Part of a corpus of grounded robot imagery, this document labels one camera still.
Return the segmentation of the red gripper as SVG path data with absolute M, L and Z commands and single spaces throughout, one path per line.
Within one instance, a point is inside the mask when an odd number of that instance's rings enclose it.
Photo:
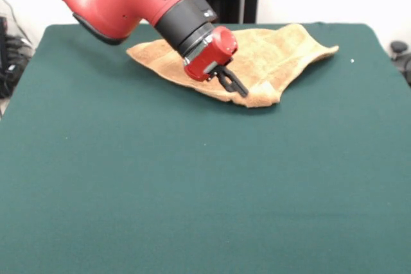
M 217 66 L 229 64 L 237 49 L 238 42 L 231 30 L 218 26 L 184 57 L 184 71 L 193 80 L 205 81 Z M 237 92 L 243 98 L 248 96 L 248 88 L 226 66 L 215 76 L 227 92 Z

